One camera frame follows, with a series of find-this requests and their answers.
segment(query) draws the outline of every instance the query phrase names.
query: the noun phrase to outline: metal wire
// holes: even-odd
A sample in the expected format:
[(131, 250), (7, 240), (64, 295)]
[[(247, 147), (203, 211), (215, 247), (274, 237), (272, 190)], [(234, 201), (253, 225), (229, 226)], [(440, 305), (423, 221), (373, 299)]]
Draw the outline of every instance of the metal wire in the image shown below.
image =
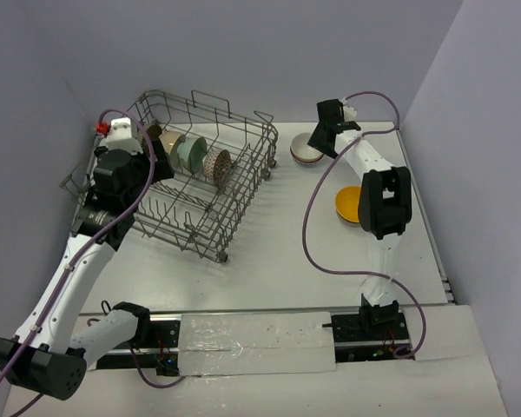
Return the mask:
[[(232, 168), (222, 184), (216, 186), (202, 173), (190, 174), (177, 168), (173, 179), (151, 187), (135, 213), (133, 225), (143, 236), (225, 262), (235, 230), (276, 164), (278, 131), (272, 124), (274, 118), (260, 111), (254, 116), (239, 115), (231, 110), (228, 100), (196, 90), (190, 99), (150, 90), (133, 103), (129, 112), (143, 124), (157, 122), (163, 130), (203, 136), (209, 151), (229, 152)], [(225, 142), (224, 132), (232, 133), (231, 143)], [(96, 137), (94, 147), (100, 139)], [(85, 164), (87, 175), (78, 182), (76, 171)], [(87, 156), (60, 184), (80, 204), (92, 185), (94, 165), (91, 153), (90, 162)]]

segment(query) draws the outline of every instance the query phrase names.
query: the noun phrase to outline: purple wall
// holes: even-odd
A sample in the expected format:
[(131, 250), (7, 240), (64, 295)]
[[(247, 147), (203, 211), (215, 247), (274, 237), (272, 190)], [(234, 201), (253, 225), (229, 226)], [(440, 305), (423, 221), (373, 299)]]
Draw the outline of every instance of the purple wall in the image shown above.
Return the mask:
[[(462, 0), (19, 3), (90, 115), (145, 89), (202, 89), (291, 122), (362, 89), (385, 91), (405, 114)], [(363, 103), (363, 119), (392, 117)]]
[(521, 417), (521, 0), (465, 0), (403, 133), (454, 294)]
[(58, 183), (86, 136), (54, 62), (18, 6), (0, 0), (0, 336), (13, 335), (56, 269), (74, 209)]

